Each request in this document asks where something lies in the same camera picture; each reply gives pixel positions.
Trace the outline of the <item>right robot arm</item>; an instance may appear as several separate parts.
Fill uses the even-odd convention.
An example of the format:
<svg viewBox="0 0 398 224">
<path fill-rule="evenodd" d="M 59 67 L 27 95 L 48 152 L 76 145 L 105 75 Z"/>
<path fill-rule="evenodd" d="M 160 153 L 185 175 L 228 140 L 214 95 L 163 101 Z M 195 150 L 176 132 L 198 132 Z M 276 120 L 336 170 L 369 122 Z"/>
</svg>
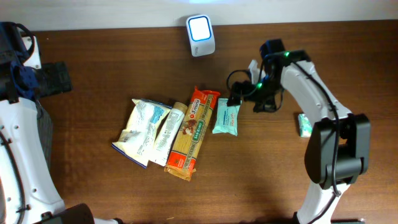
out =
<svg viewBox="0 0 398 224">
<path fill-rule="evenodd" d="M 243 72 L 248 81 L 228 83 L 228 105 L 254 103 L 255 113 L 275 113 L 276 94 L 288 91 L 308 118 L 312 133 L 304 163 L 310 178 L 293 223 L 331 223 L 341 196 L 369 166 L 371 123 L 337 100 L 304 50 L 286 50 L 282 40 L 267 40 L 259 49 L 260 65 Z"/>
</svg>

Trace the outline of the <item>white tube with beige cap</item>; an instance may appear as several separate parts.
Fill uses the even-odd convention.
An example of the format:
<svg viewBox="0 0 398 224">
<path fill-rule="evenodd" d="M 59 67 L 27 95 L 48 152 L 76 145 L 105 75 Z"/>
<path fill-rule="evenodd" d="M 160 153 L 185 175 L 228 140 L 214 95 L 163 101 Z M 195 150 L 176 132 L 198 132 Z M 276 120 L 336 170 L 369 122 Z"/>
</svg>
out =
<svg viewBox="0 0 398 224">
<path fill-rule="evenodd" d="M 160 166 L 165 166 L 173 140 L 180 128 L 187 111 L 187 105 L 176 102 L 170 110 L 159 135 L 155 139 L 154 147 L 149 155 L 149 160 Z"/>
</svg>

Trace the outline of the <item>mint green wet wipes pack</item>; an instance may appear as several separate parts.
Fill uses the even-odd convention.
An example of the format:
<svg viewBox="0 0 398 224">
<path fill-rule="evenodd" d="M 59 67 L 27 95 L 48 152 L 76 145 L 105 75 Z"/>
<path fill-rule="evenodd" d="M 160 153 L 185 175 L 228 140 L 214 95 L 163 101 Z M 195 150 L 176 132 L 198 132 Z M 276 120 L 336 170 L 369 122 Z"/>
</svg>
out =
<svg viewBox="0 0 398 224">
<path fill-rule="evenodd" d="M 228 106 L 227 98 L 218 99 L 216 123 L 212 130 L 213 134 L 228 133 L 233 136 L 238 135 L 238 113 L 240 104 Z"/>
</svg>

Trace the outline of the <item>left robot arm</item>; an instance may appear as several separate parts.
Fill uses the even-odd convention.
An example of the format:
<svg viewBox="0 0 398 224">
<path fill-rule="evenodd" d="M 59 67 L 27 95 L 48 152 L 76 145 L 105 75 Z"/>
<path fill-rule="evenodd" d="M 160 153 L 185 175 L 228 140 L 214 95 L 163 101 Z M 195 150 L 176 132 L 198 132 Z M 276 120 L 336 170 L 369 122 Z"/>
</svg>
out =
<svg viewBox="0 0 398 224">
<path fill-rule="evenodd" d="M 39 100 L 72 90 L 64 62 L 42 64 L 36 36 L 1 23 L 1 223 L 104 223 L 67 208 L 50 176 L 53 124 Z"/>
</svg>

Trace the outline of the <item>white blue printed bag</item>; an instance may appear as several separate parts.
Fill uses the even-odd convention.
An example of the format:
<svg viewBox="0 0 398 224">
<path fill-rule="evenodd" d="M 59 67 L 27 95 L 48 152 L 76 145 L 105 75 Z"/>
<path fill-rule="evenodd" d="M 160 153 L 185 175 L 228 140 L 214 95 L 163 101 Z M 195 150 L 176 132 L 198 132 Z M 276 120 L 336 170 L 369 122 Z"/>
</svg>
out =
<svg viewBox="0 0 398 224">
<path fill-rule="evenodd" d="M 149 152 L 154 146 L 157 130 L 172 109 L 152 100 L 132 99 L 133 111 L 119 139 L 112 148 L 144 169 L 149 162 Z"/>
</svg>

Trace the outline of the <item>red spaghetti packet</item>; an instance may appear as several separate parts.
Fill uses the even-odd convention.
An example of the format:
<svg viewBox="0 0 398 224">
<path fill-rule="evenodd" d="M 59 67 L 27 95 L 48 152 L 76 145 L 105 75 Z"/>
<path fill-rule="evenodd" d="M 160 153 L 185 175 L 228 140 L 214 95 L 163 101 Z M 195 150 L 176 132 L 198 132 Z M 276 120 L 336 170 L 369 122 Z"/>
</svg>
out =
<svg viewBox="0 0 398 224">
<path fill-rule="evenodd" d="M 165 165 L 166 172 L 191 180 L 219 96 L 217 91 L 195 89 Z"/>
</svg>

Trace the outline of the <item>small teal tissue pack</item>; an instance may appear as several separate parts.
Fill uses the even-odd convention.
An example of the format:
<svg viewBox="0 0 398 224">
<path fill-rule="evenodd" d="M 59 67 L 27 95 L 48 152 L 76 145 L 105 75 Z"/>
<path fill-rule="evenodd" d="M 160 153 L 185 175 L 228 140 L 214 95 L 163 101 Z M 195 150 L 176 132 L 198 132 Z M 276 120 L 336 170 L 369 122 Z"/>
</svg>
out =
<svg viewBox="0 0 398 224">
<path fill-rule="evenodd" d="M 312 135 L 312 125 L 305 114 L 298 115 L 298 125 L 301 138 L 309 138 Z"/>
</svg>

